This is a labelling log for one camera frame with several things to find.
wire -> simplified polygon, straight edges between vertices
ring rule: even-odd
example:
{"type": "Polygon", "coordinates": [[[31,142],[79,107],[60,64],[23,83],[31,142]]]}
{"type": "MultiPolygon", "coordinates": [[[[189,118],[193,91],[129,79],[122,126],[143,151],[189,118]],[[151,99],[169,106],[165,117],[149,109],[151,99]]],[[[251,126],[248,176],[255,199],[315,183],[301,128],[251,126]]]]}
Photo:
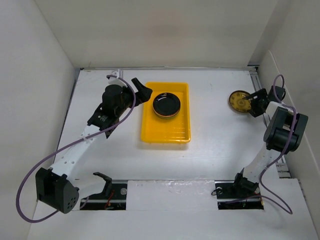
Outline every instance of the wire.
{"type": "MultiPolygon", "coordinates": [[[[98,135],[100,135],[100,134],[103,134],[103,133],[105,133],[105,132],[108,132],[108,131],[116,128],[118,125],[120,125],[121,123],[123,123],[123,122],[129,117],[129,115],[132,113],[132,111],[134,110],[134,107],[135,107],[135,105],[136,105],[137,99],[136,99],[135,91],[134,91],[134,89],[129,85],[129,83],[128,83],[126,80],[124,80],[122,77],[118,77],[118,76],[115,76],[115,75],[107,75],[106,77],[107,77],[107,78],[118,78],[118,79],[121,80],[123,83],[125,83],[125,84],[127,85],[127,87],[128,87],[128,88],[132,91],[132,93],[133,93],[133,103],[132,103],[132,106],[131,106],[130,111],[127,113],[127,115],[124,116],[124,118],[123,118],[122,120],[120,120],[118,123],[112,125],[111,127],[108,127],[108,128],[106,128],[106,129],[104,129],[104,130],[102,130],[102,131],[96,132],[96,133],[94,133],[94,134],[92,134],[92,135],[90,135],[90,136],[86,136],[86,137],[85,137],[86,139],[94,138],[94,137],[96,137],[96,136],[98,136],[98,135]]],[[[71,142],[71,143],[69,143],[68,145],[66,145],[66,146],[58,149],[57,151],[51,153],[50,155],[46,156],[44,159],[42,159],[41,161],[39,161],[36,165],[34,165],[34,166],[31,168],[31,170],[25,175],[25,177],[23,178],[23,180],[22,180],[22,182],[21,182],[21,184],[20,184],[20,186],[19,186],[19,188],[18,188],[18,191],[17,191],[17,193],[16,193],[16,197],[15,197],[15,207],[16,207],[16,210],[17,210],[18,214],[20,215],[20,217],[21,217],[23,220],[25,220],[26,222],[31,223],[31,224],[36,224],[36,223],[43,222],[44,220],[47,220],[48,218],[52,217],[53,215],[55,215],[55,214],[58,212],[58,210],[57,210],[57,211],[54,211],[53,213],[49,214],[48,216],[45,216],[45,217],[43,217],[43,218],[41,218],[41,219],[37,219],[37,220],[33,220],[33,219],[28,218],[28,217],[22,212],[21,206],[20,206],[20,196],[21,196],[22,189],[23,189],[26,181],[27,181],[28,178],[30,177],[30,175],[31,175],[41,164],[43,164],[45,161],[51,159],[52,157],[54,157],[54,156],[57,155],[58,153],[62,152],[63,150],[68,149],[68,148],[70,148],[70,147],[72,147],[73,145],[76,145],[76,144],[78,144],[78,143],[81,143],[82,141],[84,141],[84,139],[83,139],[83,138],[80,138],[80,139],[78,139],[78,140],[76,140],[76,141],[74,141],[74,142],[71,142]]]]}
{"type": "Polygon", "coordinates": [[[84,206],[88,203],[89,201],[89,196],[86,197],[86,200],[84,201],[84,203],[79,207],[79,209],[83,209],[84,206]]]}
{"type": "Polygon", "coordinates": [[[295,124],[296,124],[296,121],[297,121],[297,111],[296,109],[293,107],[293,106],[289,106],[289,105],[286,105],[284,103],[282,103],[282,101],[278,98],[277,94],[276,94],[276,83],[277,83],[277,80],[278,78],[281,77],[282,78],[282,87],[285,86],[285,77],[282,75],[282,74],[279,74],[277,75],[274,80],[273,80],[273,85],[272,85],[272,89],[273,89],[273,93],[274,93],[274,96],[275,96],[275,99],[280,103],[282,104],[284,107],[286,108],[289,108],[289,109],[292,109],[293,111],[293,118],[292,118],[292,124],[291,124],[291,128],[290,128],[290,131],[289,131],[289,134],[288,134],[288,139],[284,145],[284,148],[282,150],[282,152],[280,153],[280,155],[275,159],[273,160],[271,163],[269,163],[264,169],[263,171],[260,173],[260,176],[259,176],[259,182],[261,184],[261,186],[267,190],[269,193],[271,193],[272,195],[274,195],[275,197],[277,197],[286,207],[287,209],[285,209],[283,206],[281,206],[278,202],[276,202],[275,200],[273,200],[272,198],[268,197],[268,196],[264,196],[264,195],[254,195],[254,196],[249,196],[249,197],[246,197],[246,198],[241,198],[241,199],[236,199],[236,200],[233,200],[233,201],[228,201],[226,203],[228,204],[232,204],[232,203],[237,203],[237,202],[242,202],[242,201],[245,201],[245,200],[248,200],[248,199],[253,199],[253,198],[265,198],[265,199],[268,199],[270,200],[271,202],[273,202],[274,204],[276,204],[278,207],[280,207],[281,209],[283,209],[286,213],[292,215],[293,214],[293,211],[292,209],[290,208],[290,206],[286,203],[285,200],[283,200],[279,195],[277,195],[275,192],[271,191],[269,188],[266,187],[266,185],[262,182],[262,177],[264,176],[265,172],[268,170],[268,168],[270,168],[273,164],[275,164],[276,162],[278,162],[282,157],[283,155],[286,154],[286,151],[288,149],[288,146],[290,144],[290,141],[291,141],[291,138],[292,138],[292,135],[294,133],[294,129],[295,129],[295,124]]]}
{"type": "Polygon", "coordinates": [[[104,205],[104,210],[107,209],[107,207],[108,207],[108,205],[109,205],[109,202],[110,202],[110,200],[112,199],[112,197],[114,196],[114,194],[115,194],[115,190],[113,189],[112,192],[111,192],[110,197],[108,198],[108,201],[107,201],[106,204],[104,205]]]}

purple cable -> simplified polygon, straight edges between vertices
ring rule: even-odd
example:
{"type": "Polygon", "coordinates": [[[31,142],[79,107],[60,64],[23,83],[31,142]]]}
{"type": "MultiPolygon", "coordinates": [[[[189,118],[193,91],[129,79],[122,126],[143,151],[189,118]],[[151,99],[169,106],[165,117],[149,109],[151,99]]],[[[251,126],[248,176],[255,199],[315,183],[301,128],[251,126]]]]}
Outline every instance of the purple cable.
{"type": "MultiPolygon", "coordinates": [[[[93,137],[96,137],[96,136],[98,136],[98,135],[100,135],[100,134],[103,134],[103,133],[105,133],[105,132],[108,132],[108,131],[116,128],[119,124],[123,123],[123,122],[129,117],[129,115],[132,113],[132,111],[134,110],[134,107],[135,107],[135,105],[136,105],[136,100],[137,100],[137,99],[136,99],[135,91],[134,91],[134,89],[129,85],[129,83],[128,83],[126,80],[124,80],[124,79],[121,78],[121,77],[117,77],[117,76],[115,76],[115,75],[107,75],[106,77],[107,77],[107,78],[118,78],[119,80],[121,80],[122,82],[124,82],[124,83],[127,85],[127,87],[128,87],[128,88],[132,91],[132,93],[133,93],[133,103],[132,103],[132,107],[131,107],[130,111],[128,112],[128,114],[125,115],[124,118],[123,118],[122,120],[120,120],[118,123],[112,125],[111,127],[106,128],[106,129],[104,129],[104,130],[102,130],[102,131],[99,131],[99,132],[96,132],[96,133],[94,133],[94,134],[92,134],[92,135],[90,135],[90,136],[87,136],[87,137],[85,137],[86,139],[91,139],[91,138],[93,138],[93,137]]],[[[20,217],[21,217],[23,220],[25,220],[26,222],[31,223],[31,224],[36,224],[36,223],[40,223],[40,222],[42,222],[42,221],[44,221],[44,220],[52,217],[53,215],[55,215],[55,214],[58,212],[58,210],[57,210],[57,211],[54,211],[53,213],[49,214],[48,216],[45,216],[45,217],[43,217],[43,218],[41,218],[41,219],[37,219],[37,220],[33,220],[33,219],[28,218],[28,217],[27,217],[26,215],[24,215],[24,213],[22,212],[21,206],[20,206],[20,195],[21,195],[21,192],[22,192],[22,188],[24,187],[24,185],[25,185],[26,181],[28,180],[28,178],[30,177],[30,175],[31,175],[41,164],[43,164],[45,161],[49,160],[50,158],[54,157],[54,156],[57,155],[58,153],[62,152],[63,150],[68,149],[68,148],[70,148],[70,147],[72,147],[73,145],[76,145],[76,144],[78,144],[78,143],[81,143],[82,141],[84,141],[84,139],[83,139],[83,138],[80,138],[80,139],[78,139],[78,140],[76,140],[76,141],[74,141],[74,142],[72,142],[72,143],[69,143],[68,145],[66,145],[66,146],[58,149],[57,151],[51,153],[50,155],[46,156],[44,159],[42,159],[41,161],[39,161],[36,165],[34,165],[34,166],[31,168],[31,170],[25,175],[25,177],[23,178],[23,180],[22,180],[22,182],[21,182],[21,184],[20,184],[20,186],[19,186],[19,188],[18,188],[18,191],[17,191],[17,193],[16,193],[16,197],[15,197],[15,207],[16,207],[16,210],[17,210],[18,214],[20,215],[20,217]]]]}
{"type": "Polygon", "coordinates": [[[89,201],[89,196],[86,197],[85,202],[79,207],[79,209],[82,209],[87,204],[88,201],[89,201]]]}
{"type": "Polygon", "coordinates": [[[271,202],[273,202],[274,204],[276,204],[278,207],[280,207],[281,209],[283,209],[285,212],[287,212],[288,214],[292,215],[293,214],[293,211],[291,209],[291,207],[286,203],[285,200],[283,200],[279,195],[277,195],[276,193],[274,193],[273,191],[271,191],[269,188],[267,188],[264,183],[262,182],[262,177],[263,175],[265,174],[265,172],[268,170],[268,168],[270,168],[273,164],[275,164],[276,162],[278,162],[282,157],[283,155],[285,155],[287,149],[288,149],[288,146],[290,144],[290,141],[291,141],[291,138],[292,138],[292,135],[294,133],[294,129],[295,129],[295,124],[296,124],[296,121],[297,121],[297,111],[296,109],[293,107],[293,106],[288,106],[288,105],[285,105],[284,103],[281,102],[281,100],[278,98],[277,94],[276,94],[276,83],[277,83],[277,79],[281,77],[282,78],[282,87],[285,86],[285,78],[282,74],[279,74],[275,77],[274,81],[273,81],[273,85],[272,85],[272,89],[273,89],[273,93],[274,93],[274,96],[275,96],[275,99],[280,103],[282,104],[284,107],[286,108],[289,108],[289,109],[292,109],[293,111],[293,118],[292,118],[292,124],[291,124],[291,128],[290,128],[290,132],[289,132],[289,135],[288,135],[288,139],[284,145],[284,148],[282,150],[282,152],[280,153],[280,155],[274,160],[272,161],[271,163],[269,163],[265,169],[261,172],[260,176],[259,176],[259,182],[261,184],[262,187],[264,187],[265,190],[267,190],[269,193],[273,194],[275,197],[277,197],[281,202],[284,203],[284,205],[288,208],[288,209],[285,209],[283,206],[281,206],[278,202],[276,202],[275,200],[273,200],[272,198],[268,197],[268,196],[264,196],[264,195],[255,195],[255,196],[249,196],[249,197],[246,197],[246,198],[242,198],[242,199],[236,199],[236,200],[233,200],[233,201],[228,201],[227,203],[228,204],[233,204],[233,203],[237,203],[237,202],[242,202],[242,201],[245,201],[245,200],[248,200],[248,199],[253,199],[253,198],[265,198],[265,199],[268,199],[270,200],[271,202]]]}

